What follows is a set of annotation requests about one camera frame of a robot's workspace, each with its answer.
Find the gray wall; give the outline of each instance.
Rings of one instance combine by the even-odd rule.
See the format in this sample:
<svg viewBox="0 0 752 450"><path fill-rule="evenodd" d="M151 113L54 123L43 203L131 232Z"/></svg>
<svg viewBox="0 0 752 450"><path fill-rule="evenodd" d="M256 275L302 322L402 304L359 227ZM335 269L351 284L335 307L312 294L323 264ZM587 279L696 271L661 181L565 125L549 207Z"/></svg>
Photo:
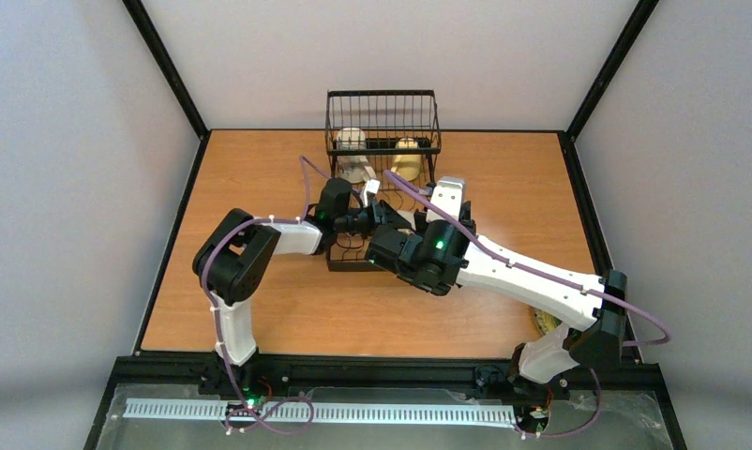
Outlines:
<svg viewBox="0 0 752 450"><path fill-rule="evenodd" d="M148 0L209 127L322 128L327 89L433 88L444 128L565 128L635 0Z"/></svg>
<svg viewBox="0 0 752 450"><path fill-rule="evenodd" d="M0 2L0 448L83 446L197 144L121 2Z"/></svg>
<svg viewBox="0 0 752 450"><path fill-rule="evenodd" d="M752 1L661 2L578 148L687 442L752 448Z"/></svg>

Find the wooden tabletop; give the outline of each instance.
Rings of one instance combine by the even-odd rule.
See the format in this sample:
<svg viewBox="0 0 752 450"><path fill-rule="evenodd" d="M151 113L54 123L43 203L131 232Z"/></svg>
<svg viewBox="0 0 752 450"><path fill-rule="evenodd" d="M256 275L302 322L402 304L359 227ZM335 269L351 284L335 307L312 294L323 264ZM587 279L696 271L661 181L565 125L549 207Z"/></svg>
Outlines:
<svg viewBox="0 0 752 450"><path fill-rule="evenodd" d="M479 233L569 270L593 271L554 133L444 132L437 178L467 181ZM299 215L299 155L328 170L322 131L215 130L144 334L145 350L207 351L215 337L191 261L224 215ZM322 177L312 174L312 201ZM277 256L253 296L263 353L508 357L539 337L530 307L454 288L436 297L385 272L331 273L323 256Z"/></svg>

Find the wire basket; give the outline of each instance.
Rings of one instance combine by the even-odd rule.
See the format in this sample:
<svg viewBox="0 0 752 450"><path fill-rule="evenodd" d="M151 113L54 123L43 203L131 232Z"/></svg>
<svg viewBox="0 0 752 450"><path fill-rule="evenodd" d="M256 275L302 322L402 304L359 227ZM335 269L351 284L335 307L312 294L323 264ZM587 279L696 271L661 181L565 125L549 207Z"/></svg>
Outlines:
<svg viewBox="0 0 752 450"><path fill-rule="evenodd" d="M356 189L369 178L378 179L375 202L385 200L404 211L419 207L384 179L386 170L419 188L436 182L443 142L433 90L329 91L324 137L332 176L348 179ZM380 270L365 260L367 248L368 240L360 235L338 236L326 251L329 270Z"/></svg>

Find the purple cable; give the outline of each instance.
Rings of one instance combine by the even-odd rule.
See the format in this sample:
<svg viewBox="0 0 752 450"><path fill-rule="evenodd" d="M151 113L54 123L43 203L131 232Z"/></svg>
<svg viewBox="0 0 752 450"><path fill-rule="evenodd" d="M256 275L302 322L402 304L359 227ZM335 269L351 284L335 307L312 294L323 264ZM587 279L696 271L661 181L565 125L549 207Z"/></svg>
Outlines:
<svg viewBox="0 0 752 450"><path fill-rule="evenodd" d="M326 178L329 178L329 175L324 173L321 169L318 168L315 164L312 163L307 157L301 156L299 157L299 161L301 163L302 168L302 174L304 175L304 186L305 186L305 204L304 209L302 209L302 215L299 220L303 220L307 216L307 212L309 209L309 175L307 173L307 167L305 164L308 164L310 167L312 167L315 172L319 173L321 176L324 176ZM204 294L207 296L208 300L210 300L210 304L213 306L213 325L216 329L216 340L220 343L218 346L221 349L221 359L224 361L224 368L227 371L227 377L230 379L230 383L233 385L233 390L235 391L235 394L238 396L238 399L241 401L241 404L246 404L247 400L244 396L244 393L241 392L241 388L238 386L237 381L235 380L235 375L233 373L233 365L230 362L230 353L227 351L227 344L224 341L224 336L221 333L221 312L218 308L218 301L213 296L213 294L210 292L210 289L207 286L207 277L210 273L210 267L213 265L213 261L216 260L216 257L221 252L223 248L227 247L227 244L240 232L245 230L246 227L249 227L251 225L257 225L261 223L296 223L296 219L287 219L287 218L253 218L250 220L247 220L246 222L238 225L237 227L233 228L228 232L222 239L219 241L218 245L210 252L210 255L207 257L207 261L205 262L204 269L202 271L202 274L200 276L200 285L202 286L202 289L204 291ZM266 424L264 422L264 418L267 417L272 411L275 411L276 408L281 406L287 401L304 401L309 405L310 414L309 414L309 420L307 423L301 427L300 429L296 431L282 431L277 428L271 427L270 425ZM261 425L267 429L270 429L271 431L280 433L280 434L296 434L298 432L301 432L304 430L314 418L315 408L312 406L312 403L304 398L304 397L288 397L283 399L281 402L279 402L277 405L275 405L274 408L269 410L269 412L265 415L265 417L259 417L256 413L249 411L248 409L244 409L243 411L247 412L249 415L251 415L255 419L255 424L253 425Z"/></svg>
<svg viewBox="0 0 752 450"><path fill-rule="evenodd" d="M570 429L569 431L565 431L563 433L553 433L553 434L540 434L539 438L568 438L569 436L575 436L576 434L582 433L586 429L590 428L592 425L594 425L599 418L600 414L602 414L602 386L599 383L599 379L597 378L596 372L594 372L593 368L589 369L590 372L592 372L592 377L594 377L594 384L597 386L597 409L594 410L594 414L592 415L592 418L589 419L588 422L581 425L580 427ZM552 414L548 412L548 423L549 420L552 419ZM526 438L535 438L535 433L529 433L525 430L520 429L518 426L514 425L514 430L517 431L521 436Z"/></svg>
<svg viewBox="0 0 752 450"><path fill-rule="evenodd" d="M455 219L453 216L447 214L445 211L443 211L440 207L432 204L429 202L428 199L426 199L424 196L420 195L419 193L415 192L412 188L409 188L411 185L408 181L404 180L400 175L394 172L390 171L384 171L384 177L389 179L393 182L394 185L396 185L399 189L404 191L407 195L412 197L415 201L423 204L426 206L429 210L437 213L441 218L444 218L447 220L451 225L457 228L460 232L462 232L467 239L470 240L476 247L480 248L481 251L488 254L492 259L497 260L504 264L509 264L508 258L505 258L501 256L500 254L490 250L487 248L484 244L481 242L478 242L478 238L470 232L467 228L464 227L457 219ZM583 289L582 286L580 286L578 283L575 283L573 281L570 281L568 279L564 279L561 277L556 277L552 274L548 274L547 272L543 272L541 270L535 269L533 267L529 267L525 264L522 264L520 262L513 263L514 267L517 267L519 270L523 270L525 272L528 272L529 274L536 275L538 277L542 277L544 279L548 279L550 281L562 284L564 286L567 286L569 288L575 289L577 291L580 291ZM596 297L599 297L603 300L609 301L614 305L619 306L620 308L624 308L632 313L638 314L642 318L644 318L649 323L656 326L661 332L663 332L663 337L658 339L652 339L652 340L628 340L624 343L625 347L638 347L641 345L660 345L665 344L671 340L671 331L669 328L662 323L659 319L657 319L652 314L644 311L643 309L636 307L634 305L631 305L625 300L622 300L621 298L615 297L613 295L610 295L609 293L600 292L594 289L590 289L586 292L589 295L594 295Z"/></svg>
<svg viewBox="0 0 752 450"><path fill-rule="evenodd" d="M272 427L270 424L268 424L265 421L265 419L267 419L280 406L282 406L285 403L288 403L290 401L297 401L297 402L306 403L309 406L309 418L308 418L307 422L305 422L300 428L292 429L292 430L288 431L288 430L285 430L285 429L279 429L279 428ZM269 409L268 412L266 412L263 415L258 415L257 413L249 410L248 408L239 408L237 410L230 411L227 414L227 417L224 420L224 427L226 427L228 430L233 429L233 425L230 424L230 418L233 417L234 415L238 415L239 413L246 413L247 415L249 415L250 417L252 417L254 419L254 421L255 421L253 424L251 424L249 426L246 426L246 427L241 427L239 429L243 429L244 431L249 431L250 429L254 429L256 427L263 427L263 428L265 428L265 429L267 429L269 431L273 431L273 432L275 432L277 434L281 434L283 436L293 436L295 434L299 434L299 433L303 432L309 426L309 424L312 423L312 419L315 418L315 407L312 405L312 401L310 401L309 398L307 398L307 397L304 397L304 396L286 397L286 398L283 398L282 400L278 401L277 404L275 404L273 407L271 407L271 409Z"/></svg>

